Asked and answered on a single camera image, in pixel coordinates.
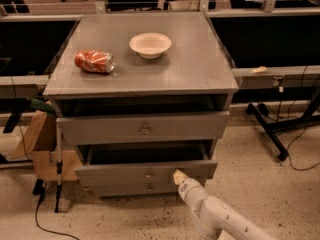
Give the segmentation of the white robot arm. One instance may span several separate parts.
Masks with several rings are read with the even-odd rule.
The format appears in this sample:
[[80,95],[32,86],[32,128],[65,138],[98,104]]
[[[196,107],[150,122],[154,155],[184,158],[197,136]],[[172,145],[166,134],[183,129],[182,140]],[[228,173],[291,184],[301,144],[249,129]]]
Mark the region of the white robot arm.
[[210,196],[197,180],[181,170],[174,172],[173,180],[203,240],[218,240],[222,231],[226,231],[235,240],[276,240],[227,203]]

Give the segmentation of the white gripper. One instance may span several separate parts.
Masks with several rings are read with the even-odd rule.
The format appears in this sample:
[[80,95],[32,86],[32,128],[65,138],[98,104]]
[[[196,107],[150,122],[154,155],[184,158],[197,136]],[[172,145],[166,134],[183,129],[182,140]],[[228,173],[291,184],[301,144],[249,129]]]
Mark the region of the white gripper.
[[178,186],[181,199],[193,214],[198,214],[203,201],[208,197],[205,188],[195,179],[188,178],[188,175],[179,169],[173,173],[173,180]]

